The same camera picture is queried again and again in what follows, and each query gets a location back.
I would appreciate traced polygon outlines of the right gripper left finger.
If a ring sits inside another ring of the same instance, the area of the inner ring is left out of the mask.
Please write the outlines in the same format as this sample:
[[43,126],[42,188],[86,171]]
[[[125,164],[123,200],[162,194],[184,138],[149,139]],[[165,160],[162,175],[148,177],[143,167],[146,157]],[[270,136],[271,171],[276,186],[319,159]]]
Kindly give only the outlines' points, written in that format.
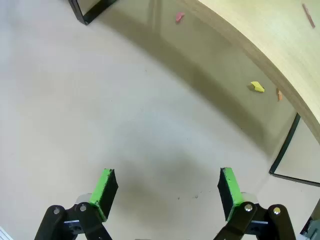
[[115,170],[105,168],[91,194],[80,196],[69,209],[51,205],[46,210],[35,235],[36,240],[110,240],[104,227],[118,190]]

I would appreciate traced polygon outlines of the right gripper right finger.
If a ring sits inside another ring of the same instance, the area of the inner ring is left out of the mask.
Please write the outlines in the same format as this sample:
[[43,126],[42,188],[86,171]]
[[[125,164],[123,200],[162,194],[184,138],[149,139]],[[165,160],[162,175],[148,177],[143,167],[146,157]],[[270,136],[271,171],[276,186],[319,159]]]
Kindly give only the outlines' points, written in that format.
[[241,240],[244,235],[258,240],[295,240],[296,235],[287,208],[273,204],[265,209],[245,199],[230,167],[220,169],[218,190],[226,225],[216,240]]

